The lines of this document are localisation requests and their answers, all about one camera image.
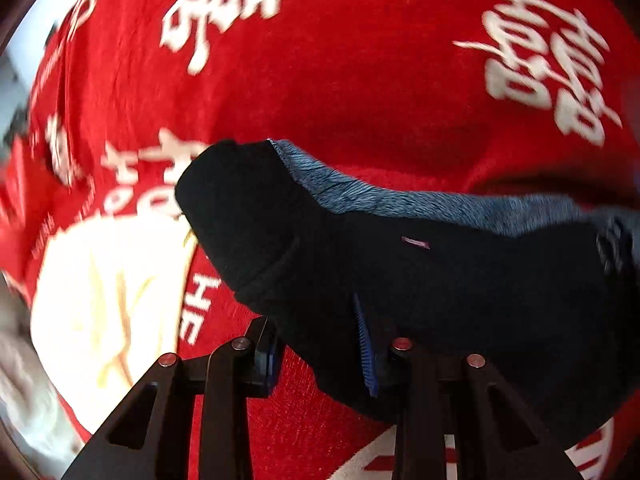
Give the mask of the black pants with blue trim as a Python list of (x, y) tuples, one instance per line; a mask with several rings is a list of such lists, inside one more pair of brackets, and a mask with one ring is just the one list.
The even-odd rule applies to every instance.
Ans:
[(176, 199), (235, 299), (361, 413), (390, 416), (398, 337), (481, 354), (564, 446), (639, 388), (634, 212), (395, 192), (285, 141), (210, 146)]

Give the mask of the white crumpled cloth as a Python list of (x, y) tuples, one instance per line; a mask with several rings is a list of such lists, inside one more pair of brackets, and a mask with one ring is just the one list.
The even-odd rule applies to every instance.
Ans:
[(82, 448), (29, 335), (29, 312), (1, 284), (1, 421), (41, 477), (59, 479)]

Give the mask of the cream folded garment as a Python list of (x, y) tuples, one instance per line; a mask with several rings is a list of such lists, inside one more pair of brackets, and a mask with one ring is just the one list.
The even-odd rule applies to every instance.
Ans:
[(32, 343), (85, 430), (96, 432), (156, 359), (176, 351), (195, 248), (186, 219), (161, 214), (95, 216), (48, 241)]

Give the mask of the red gift bag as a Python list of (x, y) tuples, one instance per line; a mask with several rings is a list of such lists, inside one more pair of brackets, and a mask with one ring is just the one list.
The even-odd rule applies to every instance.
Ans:
[(1, 270), (14, 282), (25, 278), (32, 250), (60, 182), (17, 138), (1, 171)]

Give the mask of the red wedding bedspread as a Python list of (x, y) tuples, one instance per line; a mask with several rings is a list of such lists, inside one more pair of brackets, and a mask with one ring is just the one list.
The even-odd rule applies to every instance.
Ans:
[[(48, 32), (17, 138), (60, 182), (24, 281), (2, 271), (32, 319), (56, 232), (95, 216), (188, 221), (177, 183), (224, 141), (285, 141), (395, 192), (639, 217), (639, 38), (613, 0), (75, 0)], [(265, 316), (189, 226), (171, 352), (183, 360)], [(323, 392), (274, 325), (277, 383), (246, 402), (250, 479), (395, 479), (396, 424)], [(637, 478), (639, 388), (560, 445), (576, 479)]]

